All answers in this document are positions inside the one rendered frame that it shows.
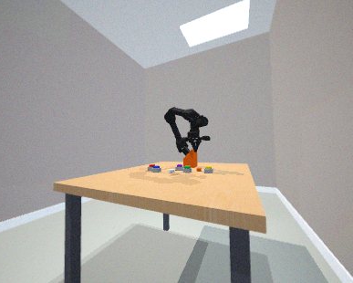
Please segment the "yellow button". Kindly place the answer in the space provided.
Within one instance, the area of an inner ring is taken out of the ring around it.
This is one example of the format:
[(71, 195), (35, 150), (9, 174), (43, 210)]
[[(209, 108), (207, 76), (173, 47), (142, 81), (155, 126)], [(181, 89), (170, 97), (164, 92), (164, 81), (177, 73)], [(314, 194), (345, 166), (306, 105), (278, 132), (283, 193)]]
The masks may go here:
[(204, 173), (213, 173), (212, 166), (206, 166), (206, 168), (204, 169)]

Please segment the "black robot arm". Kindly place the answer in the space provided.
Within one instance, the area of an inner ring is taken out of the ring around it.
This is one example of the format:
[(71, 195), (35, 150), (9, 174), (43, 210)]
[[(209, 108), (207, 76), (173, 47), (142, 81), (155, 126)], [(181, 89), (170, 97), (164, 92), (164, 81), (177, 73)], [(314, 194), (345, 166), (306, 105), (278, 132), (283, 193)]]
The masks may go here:
[[(191, 128), (199, 128), (208, 125), (208, 119), (200, 115), (193, 109), (182, 110), (175, 107), (172, 107), (168, 110), (168, 112), (164, 115), (164, 119), (171, 125), (171, 129), (176, 138), (176, 145), (179, 153), (183, 152), (187, 155), (190, 150), (188, 149), (188, 144), (186, 141), (181, 141), (181, 135), (176, 125), (176, 117), (175, 115), (182, 116), (185, 120), (189, 121), (191, 124)], [(187, 132), (188, 138), (195, 138), (199, 136), (199, 131), (190, 130)], [(184, 147), (185, 146), (185, 147)], [(183, 148), (184, 147), (184, 148)]]

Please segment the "green button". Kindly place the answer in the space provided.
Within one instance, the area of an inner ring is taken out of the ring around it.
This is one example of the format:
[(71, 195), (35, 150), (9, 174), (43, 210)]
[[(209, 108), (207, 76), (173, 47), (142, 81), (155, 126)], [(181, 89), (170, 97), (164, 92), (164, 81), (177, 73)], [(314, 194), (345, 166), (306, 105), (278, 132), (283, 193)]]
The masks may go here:
[(184, 166), (184, 168), (182, 169), (183, 173), (191, 173), (192, 172), (192, 168), (191, 166)]

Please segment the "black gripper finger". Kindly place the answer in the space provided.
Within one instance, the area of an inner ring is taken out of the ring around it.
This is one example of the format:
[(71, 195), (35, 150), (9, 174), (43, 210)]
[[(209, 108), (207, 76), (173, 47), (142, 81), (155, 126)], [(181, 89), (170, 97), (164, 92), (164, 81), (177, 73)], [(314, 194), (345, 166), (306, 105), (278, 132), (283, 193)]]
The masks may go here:
[(192, 145), (193, 150), (194, 150), (194, 152), (195, 152), (195, 141), (189, 141), (189, 143)]
[(196, 141), (195, 142), (195, 152), (197, 152), (200, 143), (201, 143), (201, 141)]

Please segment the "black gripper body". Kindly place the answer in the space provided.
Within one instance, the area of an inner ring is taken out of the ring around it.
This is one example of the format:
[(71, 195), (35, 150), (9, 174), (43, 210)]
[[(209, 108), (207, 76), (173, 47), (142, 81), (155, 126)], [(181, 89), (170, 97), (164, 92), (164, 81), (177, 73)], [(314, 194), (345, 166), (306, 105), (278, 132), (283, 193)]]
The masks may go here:
[[(200, 131), (199, 128), (191, 128), (192, 131)], [(198, 138), (198, 139), (196, 139)], [(202, 136), (200, 137), (200, 134), (198, 137), (195, 137), (195, 138), (188, 138), (188, 137), (181, 137), (181, 142), (194, 142), (194, 141), (197, 141), (197, 142), (201, 142), (202, 140), (204, 141), (210, 141), (210, 136)]]

